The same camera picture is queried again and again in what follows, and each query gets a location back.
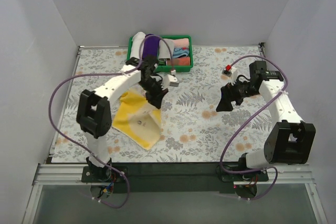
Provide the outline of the grey towel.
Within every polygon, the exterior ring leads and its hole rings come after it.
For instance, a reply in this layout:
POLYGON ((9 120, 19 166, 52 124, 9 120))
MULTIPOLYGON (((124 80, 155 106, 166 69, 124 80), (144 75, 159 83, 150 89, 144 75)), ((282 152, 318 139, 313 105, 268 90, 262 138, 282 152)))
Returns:
POLYGON ((161 39, 159 41, 159 61, 165 61, 171 58, 171 53, 174 52, 174 42, 171 39, 161 39))

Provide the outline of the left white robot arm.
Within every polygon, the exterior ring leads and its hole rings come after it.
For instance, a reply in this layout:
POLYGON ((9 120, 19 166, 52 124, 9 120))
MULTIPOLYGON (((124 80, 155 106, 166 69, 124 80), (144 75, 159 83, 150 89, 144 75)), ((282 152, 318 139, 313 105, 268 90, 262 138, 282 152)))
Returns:
POLYGON ((94 89, 83 90, 80 94, 76 122, 84 131, 90 155, 86 158, 90 173, 99 180, 108 178, 111 164, 106 134, 112 126, 111 105, 130 87, 139 84, 145 90, 145 100, 156 109, 160 109, 168 89, 164 89, 161 80, 152 78, 158 65, 156 56, 146 56, 140 60, 132 57, 121 70, 113 73, 112 78, 94 89))

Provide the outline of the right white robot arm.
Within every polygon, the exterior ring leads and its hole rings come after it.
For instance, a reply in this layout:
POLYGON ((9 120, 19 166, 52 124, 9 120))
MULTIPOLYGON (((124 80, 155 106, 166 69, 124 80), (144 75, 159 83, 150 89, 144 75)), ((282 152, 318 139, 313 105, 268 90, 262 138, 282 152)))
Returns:
POLYGON ((272 164, 304 164, 307 162, 316 128, 312 123, 305 122, 293 107, 286 88, 288 78, 276 67, 267 68, 268 60, 254 61, 249 65, 249 78, 239 80, 237 69, 227 65, 223 75, 230 77, 230 82, 221 87, 221 99, 217 112, 231 112, 233 106, 242 104, 245 98, 260 94, 265 105, 255 112, 239 130, 263 110, 268 109, 272 118, 273 128, 262 149, 243 154, 237 167, 228 169, 223 161, 219 162, 221 170, 229 174, 257 173, 271 168, 272 164))

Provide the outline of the yellow towel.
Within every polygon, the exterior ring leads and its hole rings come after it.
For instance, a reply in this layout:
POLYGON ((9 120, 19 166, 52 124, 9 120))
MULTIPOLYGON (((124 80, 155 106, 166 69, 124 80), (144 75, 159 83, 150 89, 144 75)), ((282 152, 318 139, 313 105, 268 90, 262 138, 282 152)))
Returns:
POLYGON ((161 110, 149 104, 139 92, 130 89, 120 97, 112 127, 148 151, 160 139, 161 110))

